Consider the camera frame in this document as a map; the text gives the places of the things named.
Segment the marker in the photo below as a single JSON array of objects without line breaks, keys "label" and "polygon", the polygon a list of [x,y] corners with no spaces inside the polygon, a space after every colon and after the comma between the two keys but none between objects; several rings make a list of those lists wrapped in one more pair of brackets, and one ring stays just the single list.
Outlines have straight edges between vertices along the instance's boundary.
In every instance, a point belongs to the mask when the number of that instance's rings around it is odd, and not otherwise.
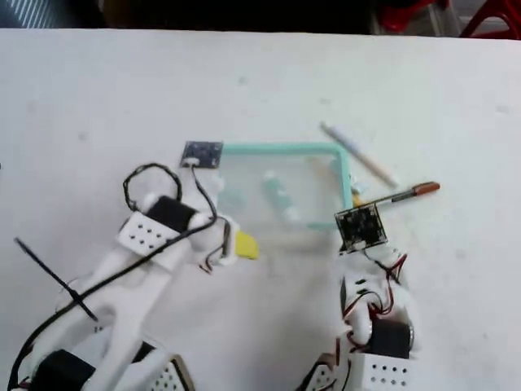
[{"label": "marker", "polygon": [[404,191],[402,193],[388,195],[387,197],[380,198],[378,200],[374,200],[368,203],[365,203],[364,205],[368,204],[377,204],[380,206],[381,204],[386,203],[392,203],[392,202],[398,202],[402,200],[407,200],[409,198],[417,197],[422,194],[432,193],[433,191],[439,190],[440,184],[438,182],[425,182],[420,183],[419,185],[414,186],[408,191]]},{"label": "marker", "polygon": [[351,155],[355,156],[370,172],[382,179],[389,187],[398,187],[398,181],[393,178],[391,174],[387,173],[382,167],[377,165],[373,159],[363,153],[353,141],[349,140],[348,137],[340,133],[336,128],[327,126],[325,123],[321,122],[320,129],[347,149]]}]

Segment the clear container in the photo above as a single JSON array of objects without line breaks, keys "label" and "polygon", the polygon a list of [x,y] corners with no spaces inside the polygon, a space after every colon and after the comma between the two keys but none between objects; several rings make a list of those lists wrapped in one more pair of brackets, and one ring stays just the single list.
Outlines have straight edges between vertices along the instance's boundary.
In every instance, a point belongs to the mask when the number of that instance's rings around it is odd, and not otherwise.
[{"label": "clear container", "polygon": [[337,144],[225,144],[219,170],[218,210],[261,248],[321,252],[337,231],[334,214],[352,207],[347,153]]}]

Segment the circuit board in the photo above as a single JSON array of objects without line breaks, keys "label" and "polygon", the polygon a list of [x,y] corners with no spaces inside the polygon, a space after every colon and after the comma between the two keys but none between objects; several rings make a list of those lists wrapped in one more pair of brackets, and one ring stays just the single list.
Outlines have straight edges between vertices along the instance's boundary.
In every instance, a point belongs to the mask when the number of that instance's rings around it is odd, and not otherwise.
[{"label": "circuit board", "polygon": [[209,141],[187,141],[185,151],[182,153],[182,167],[188,167],[183,161],[188,157],[199,159],[199,163],[195,165],[198,169],[217,169],[221,163],[223,143],[214,143]]},{"label": "circuit board", "polygon": [[335,219],[344,241],[340,252],[352,253],[387,243],[387,236],[375,204],[339,212]]}]

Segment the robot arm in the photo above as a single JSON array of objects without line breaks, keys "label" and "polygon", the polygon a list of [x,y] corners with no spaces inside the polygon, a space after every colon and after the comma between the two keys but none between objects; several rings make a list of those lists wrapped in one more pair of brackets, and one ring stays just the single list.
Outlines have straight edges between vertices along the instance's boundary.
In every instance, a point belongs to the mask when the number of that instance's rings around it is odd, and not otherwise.
[{"label": "robot arm", "polygon": [[421,338],[418,312],[402,270],[407,256],[386,246],[378,250],[378,259],[364,252],[339,257],[342,316],[348,330],[336,340],[335,365],[317,362],[301,389],[413,386]]},{"label": "robot arm", "polygon": [[[145,340],[145,319],[182,265],[193,253],[210,253],[222,243],[225,224],[217,224],[217,211],[195,174],[194,182],[211,204],[210,213],[166,195],[148,196],[146,212],[131,215],[120,229],[118,245],[82,284],[81,299],[99,322],[72,303],[51,318],[37,339],[34,337],[28,357],[32,391],[149,389],[147,383],[155,378],[164,380],[165,387],[172,385],[171,389],[174,385],[175,389],[193,389],[181,369],[182,360],[164,349],[153,349],[139,362],[133,361]],[[101,362],[94,368],[69,350],[93,338],[94,330],[101,327],[110,327],[111,333]],[[59,365],[60,360],[70,365]],[[165,368],[170,368],[168,375]]]}]

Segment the perforated bracket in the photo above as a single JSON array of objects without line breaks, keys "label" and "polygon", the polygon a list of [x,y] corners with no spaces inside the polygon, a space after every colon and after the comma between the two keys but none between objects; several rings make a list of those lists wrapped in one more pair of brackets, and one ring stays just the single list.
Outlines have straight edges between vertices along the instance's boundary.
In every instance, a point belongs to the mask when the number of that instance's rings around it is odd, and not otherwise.
[{"label": "perforated bracket", "polygon": [[117,241],[135,253],[146,256],[178,235],[176,231],[140,212],[134,212],[121,228]]},{"label": "perforated bracket", "polygon": [[415,390],[416,362],[376,354],[352,354],[349,391]]},{"label": "perforated bracket", "polygon": [[321,389],[331,389],[334,384],[335,377],[331,369],[326,364],[317,366],[306,391],[318,391]]},{"label": "perforated bracket", "polygon": [[180,356],[174,356],[147,391],[194,391],[194,385]]}]

